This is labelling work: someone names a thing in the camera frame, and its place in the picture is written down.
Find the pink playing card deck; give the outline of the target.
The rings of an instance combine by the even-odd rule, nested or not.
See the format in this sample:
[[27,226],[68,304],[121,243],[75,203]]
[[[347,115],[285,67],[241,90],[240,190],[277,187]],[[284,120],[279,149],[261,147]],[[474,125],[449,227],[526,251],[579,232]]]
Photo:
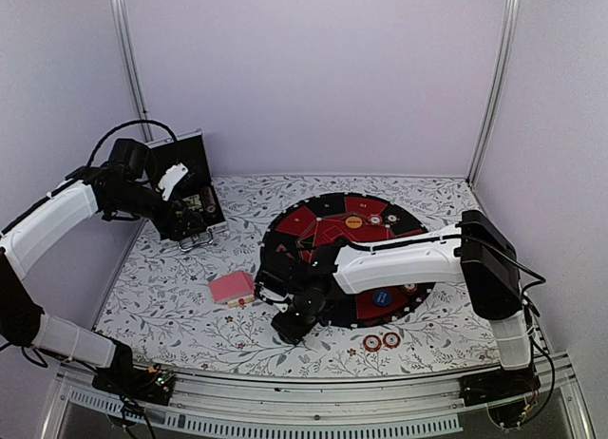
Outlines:
[[227,304],[254,294],[254,282],[250,274],[234,272],[209,282],[209,289],[217,304]]

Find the orange chip stack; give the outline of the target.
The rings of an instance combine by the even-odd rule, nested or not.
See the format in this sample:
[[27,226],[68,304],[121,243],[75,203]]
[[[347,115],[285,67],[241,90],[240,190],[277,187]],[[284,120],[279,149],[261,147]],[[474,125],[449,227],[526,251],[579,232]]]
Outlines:
[[363,347],[367,352],[378,352],[382,347],[382,340],[373,334],[368,334],[363,339]]

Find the blue small blind button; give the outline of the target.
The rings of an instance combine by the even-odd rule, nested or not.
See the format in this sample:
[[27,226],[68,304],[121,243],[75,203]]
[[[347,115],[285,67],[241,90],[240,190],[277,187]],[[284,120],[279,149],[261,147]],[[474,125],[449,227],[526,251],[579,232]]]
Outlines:
[[392,295],[388,290],[378,290],[373,293],[372,302],[377,307],[388,307],[392,303]]

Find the orange big blind button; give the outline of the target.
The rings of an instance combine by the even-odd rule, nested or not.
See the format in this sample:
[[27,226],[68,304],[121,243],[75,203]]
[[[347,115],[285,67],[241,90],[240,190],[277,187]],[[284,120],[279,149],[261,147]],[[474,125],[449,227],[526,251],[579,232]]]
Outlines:
[[351,229],[358,229],[363,223],[364,221],[358,216],[349,216],[345,219],[346,226]]

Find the orange chip sector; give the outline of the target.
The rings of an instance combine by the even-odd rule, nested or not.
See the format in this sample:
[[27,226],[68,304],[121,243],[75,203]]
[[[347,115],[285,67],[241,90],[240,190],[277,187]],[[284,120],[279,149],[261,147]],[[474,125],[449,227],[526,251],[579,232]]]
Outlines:
[[418,286],[416,284],[405,284],[403,289],[406,293],[413,294],[418,290]]

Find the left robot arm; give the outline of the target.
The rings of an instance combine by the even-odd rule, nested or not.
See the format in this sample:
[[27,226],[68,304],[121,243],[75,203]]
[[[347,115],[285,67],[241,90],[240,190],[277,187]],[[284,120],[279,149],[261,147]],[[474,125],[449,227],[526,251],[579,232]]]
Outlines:
[[169,370],[160,364],[139,367],[128,344],[46,311],[26,287],[32,269],[95,217],[106,222],[146,220],[160,239],[179,245],[208,231],[209,222],[186,202],[182,190],[192,170],[184,140],[160,121],[150,125],[166,133],[165,146],[119,135],[146,123],[131,120],[111,128],[84,165],[2,230],[1,335],[23,351],[85,367],[98,390],[132,404],[164,406],[174,390]]

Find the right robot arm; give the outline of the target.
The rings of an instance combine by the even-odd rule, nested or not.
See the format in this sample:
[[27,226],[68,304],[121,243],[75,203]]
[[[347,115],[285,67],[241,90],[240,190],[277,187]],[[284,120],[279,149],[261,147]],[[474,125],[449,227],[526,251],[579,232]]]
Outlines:
[[[533,278],[527,287],[521,273]],[[279,337],[297,345],[314,325],[358,314],[358,299],[386,318],[398,296],[410,307],[427,284],[463,282],[473,311],[490,325],[501,364],[488,376],[461,379],[461,395],[472,406],[539,395],[533,354],[539,344],[528,332],[538,310],[526,291],[545,281],[516,260],[514,247],[481,212],[468,210],[456,224],[399,239],[359,242],[338,235],[299,239],[294,248],[263,243],[255,285],[256,296],[279,310],[272,321]]]

